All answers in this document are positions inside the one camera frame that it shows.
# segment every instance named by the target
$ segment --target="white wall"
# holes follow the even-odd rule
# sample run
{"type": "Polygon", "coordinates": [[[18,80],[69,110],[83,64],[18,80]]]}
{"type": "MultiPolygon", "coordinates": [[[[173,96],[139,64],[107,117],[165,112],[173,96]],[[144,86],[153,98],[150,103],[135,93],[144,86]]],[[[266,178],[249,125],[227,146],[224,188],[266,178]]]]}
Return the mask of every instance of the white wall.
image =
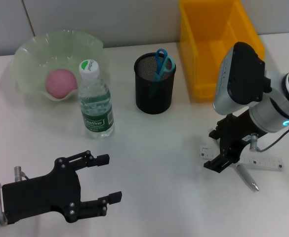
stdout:
{"type": "MultiPolygon", "coordinates": [[[[106,47],[179,39],[178,0],[24,0],[36,35],[80,29],[106,47]]],[[[259,34],[289,32],[289,0],[241,0],[259,34]]],[[[32,37],[21,0],[0,0],[0,55],[32,37]]]]}

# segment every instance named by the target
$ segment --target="black mesh pencil holder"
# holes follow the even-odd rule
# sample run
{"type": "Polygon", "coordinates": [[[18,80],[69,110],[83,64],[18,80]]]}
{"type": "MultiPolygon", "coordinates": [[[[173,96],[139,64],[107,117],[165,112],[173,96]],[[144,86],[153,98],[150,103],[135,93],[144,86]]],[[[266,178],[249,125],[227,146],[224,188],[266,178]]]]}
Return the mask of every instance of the black mesh pencil holder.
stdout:
{"type": "MultiPolygon", "coordinates": [[[[172,73],[165,73],[160,81],[154,81],[157,69],[155,54],[144,54],[134,63],[136,105],[143,112],[152,115],[163,113],[170,107],[176,71],[175,66],[172,73]]],[[[171,68],[170,60],[166,68],[171,68]]]]}

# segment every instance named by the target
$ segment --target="robotic arm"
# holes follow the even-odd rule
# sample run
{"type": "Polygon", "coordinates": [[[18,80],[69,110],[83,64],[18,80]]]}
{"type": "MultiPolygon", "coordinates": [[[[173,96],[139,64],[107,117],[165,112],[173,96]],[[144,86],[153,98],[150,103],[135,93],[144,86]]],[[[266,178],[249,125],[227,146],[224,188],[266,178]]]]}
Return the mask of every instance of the robotic arm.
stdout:
{"type": "Polygon", "coordinates": [[[107,204],[121,201],[117,192],[94,201],[81,201],[81,186],[76,171],[109,163],[109,155],[94,158],[86,151],[68,158],[58,158],[53,170],[28,179],[20,167],[15,169],[15,183],[0,184],[0,227],[50,211],[61,213],[69,223],[79,219],[105,216],[107,204]]]}
{"type": "MultiPolygon", "coordinates": [[[[221,63],[213,107],[227,116],[209,134],[220,139],[220,154],[204,167],[220,173],[239,161],[251,138],[257,141],[289,125],[289,73],[265,71],[254,49],[238,42],[221,63]],[[249,109],[240,116],[232,115],[245,106],[249,109]]],[[[259,151],[256,143],[252,150],[259,151]]]]}

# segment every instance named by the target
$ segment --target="silver pen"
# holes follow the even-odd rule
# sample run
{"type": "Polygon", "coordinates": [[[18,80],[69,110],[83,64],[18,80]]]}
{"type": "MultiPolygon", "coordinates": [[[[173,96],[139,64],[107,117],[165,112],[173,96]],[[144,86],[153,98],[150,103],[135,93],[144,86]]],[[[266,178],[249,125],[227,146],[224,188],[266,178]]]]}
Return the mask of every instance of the silver pen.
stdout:
{"type": "Polygon", "coordinates": [[[255,182],[255,180],[252,178],[252,176],[248,173],[247,169],[244,168],[243,165],[238,164],[237,165],[237,170],[239,174],[244,178],[244,180],[254,188],[254,190],[259,191],[258,186],[255,182]]]}

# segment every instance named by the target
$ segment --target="blue scissors handle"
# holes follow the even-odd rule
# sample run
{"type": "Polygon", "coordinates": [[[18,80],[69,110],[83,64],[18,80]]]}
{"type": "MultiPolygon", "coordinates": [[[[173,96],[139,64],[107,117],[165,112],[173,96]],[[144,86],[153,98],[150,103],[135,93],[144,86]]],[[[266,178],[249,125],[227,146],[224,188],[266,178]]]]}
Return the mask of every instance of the blue scissors handle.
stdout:
{"type": "Polygon", "coordinates": [[[159,75],[160,71],[161,71],[161,68],[165,62],[165,59],[167,57],[167,51],[163,48],[160,48],[158,51],[156,51],[156,54],[155,54],[155,59],[156,59],[156,63],[158,65],[157,69],[156,69],[156,73],[159,75]],[[160,52],[163,52],[164,56],[163,56],[163,59],[162,61],[160,61],[160,52]]]}
{"type": "Polygon", "coordinates": [[[162,65],[160,73],[159,73],[160,80],[162,80],[165,73],[172,73],[174,68],[175,68],[175,61],[174,61],[173,57],[172,56],[165,57],[164,63],[162,65]],[[166,68],[168,61],[170,61],[172,64],[171,69],[166,68]]]}

